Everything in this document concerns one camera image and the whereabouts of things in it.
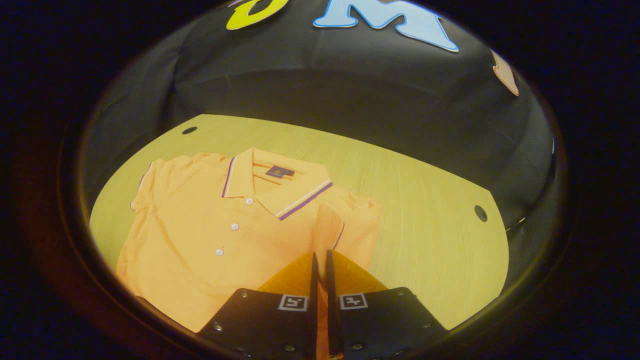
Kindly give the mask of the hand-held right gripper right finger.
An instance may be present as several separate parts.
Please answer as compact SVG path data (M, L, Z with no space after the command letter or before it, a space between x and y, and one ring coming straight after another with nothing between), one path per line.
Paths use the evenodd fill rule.
M354 260L327 251L327 334L338 360L401 360L447 330L407 287L382 284Z

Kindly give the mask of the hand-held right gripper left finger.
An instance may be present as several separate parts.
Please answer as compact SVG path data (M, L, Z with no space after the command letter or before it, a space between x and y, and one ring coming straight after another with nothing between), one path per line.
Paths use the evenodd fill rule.
M306 294L239 288L199 337L243 360L315 360L318 327L318 261L302 257Z

